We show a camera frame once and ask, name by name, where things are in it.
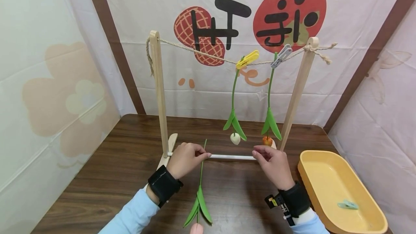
blue clothespin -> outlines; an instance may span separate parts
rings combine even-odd
[[[291,53],[292,48],[290,47],[290,44],[285,45],[279,54],[274,53],[274,61],[272,62],[271,67],[276,69]]]
[[[353,203],[352,201],[348,201],[347,199],[344,199],[342,202],[338,202],[338,207],[342,209],[358,209],[358,205]]]

wooden table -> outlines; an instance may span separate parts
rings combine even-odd
[[[169,134],[178,133],[177,144],[203,144],[214,154],[251,155],[261,143],[263,123],[241,121],[247,141],[235,146],[225,121],[168,117]],[[293,125],[285,151],[294,179],[303,150],[336,152],[326,133],[313,125]],[[58,200],[36,226],[33,234],[96,234],[132,196],[147,183],[162,154],[159,119],[156,116],[124,116]],[[199,169],[183,177],[184,187],[152,218],[142,233],[189,233],[183,223],[194,204]],[[264,198],[277,190],[256,161],[208,160],[202,181],[213,225],[204,234],[292,233],[280,209],[270,210]]]

black wrist strap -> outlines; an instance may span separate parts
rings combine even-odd
[[[306,189],[298,181],[289,190],[279,190],[278,195],[269,195],[264,200],[270,209],[280,206],[290,226],[295,225],[292,217],[299,218],[311,206]]]
[[[157,169],[148,182],[150,189],[159,198],[160,208],[183,187],[183,183],[176,180],[164,165]]]
[[[282,199],[285,201],[287,209],[294,218],[306,212],[311,206],[306,189],[296,181],[295,185],[287,191],[279,190]]]

twine rope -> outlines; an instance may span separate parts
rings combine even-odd
[[[172,45],[172,46],[181,48],[183,50],[187,50],[187,51],[191,51],[191,52],[198,53],[198,54],[201,54],[201,55],[205,55],[205,56],[208,56],[208,57],[211,57],[211,58],[215,58],[215,59],[218,59],[218,60],[221,60],[221,61],[224,61],[224,62],[228,62],[230,64],[237,64],[237,62],[235,62],[235,61],[230,61],[230,60],[227,60],[227,59],[224,59],[224,58],[221,58],[221,57],[217,57],[217,56],[214,56],[214,55],[211,55],[211,54],[208,54],[208,53],[203,53],[202,51],[197,51],[197,50],[195,50],[193,48],[189,48],[189,47],[186,47],[184,45],[179,45],[179,44],[176,44],[176,43],[172,43],[172,42],[169,42],[167,40],[163,40],[161,38],[158,38],[158,40],[160,42],[167,43],[169,45]],[[150,38],[147,38],[147,40],[146,40],[146,54],[147,54],[147,60],[149,61],[149,65],[150,65],[151,75],[153,75],[153,60],[152,60],[152,58],[150,56],[150,53],[149,53],[149,42],[150,42]],[[283,62],[285,62],[285,61],[287,61],[289,59],[292,59],[293,57],[295,57],[296,55],[302,53],[303,51],[305,51],[305,52],[306,51],[310,51],[310,52],[318,55],[319,57],[321,57],[321,59],[324,62],[326,62],[326,64],[329,65],[332,62],[329,59],[329,57],[326,56],[326,55],[323,55],[321,53],[318,53],[317,51],[332,49],[336,45],[337,45],[337,43],[332,43],[331,46],[321,46],[321,47],[317,47],[317,48],[312,48],[311,45],[305,45],[304,47],[300,48],[299,50],[294,51],[293,53],[291,53],[289,57],[287,57],[285,60],[283,60]],[[271,64],[272,62],[273,61],[255,62],[255,63],[247,64],[247,65]]]

brown trim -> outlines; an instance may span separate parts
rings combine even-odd
[[[381,26],[380,31],[378,31],[376,38],[370,45],[369,50],[365,54],[363,60],[361,61],[361,64],[358,66],[357,70],[352,76],[350,83],[348,83],[347,87],[345,88],[345,91],[342,94],[337,106],[335,107],[334,111],[332,112],[331,116],[326,122],[326,125],[324,127],[326,133],[328,133],[331,130],[331,128],[341,115],[342,111],[344,110],[345,106],[347,106],[347,103],[349,102],[350,98],[358,88],[359,84],[367,75],[374,62],[377,61],[378,56],[381,53],[381,50],[383,50],[384,46],[386,46],[390,37],[396,31],[397,27],[405,17],[406,13],[410,9],[414,1],[415,0],[397,0],[395,2],[389,15],[384,21],[383,26]]]
[[[127,86],[127,90],[130,94],[131,100],[133,101],[134,107],[136,108],[138,114],[146,114],[142,99],[140,99],[136,83],[134,82],[133,75],[127,62],[126,55],[124,54],[123,46],[121,46],[120,37],[118,36],[108,2],[107,0],[92,0],[92,2],[98,13],[98,18],[101,21],[107,40],[110,43],[118,69],[120,70],[124,83]]]

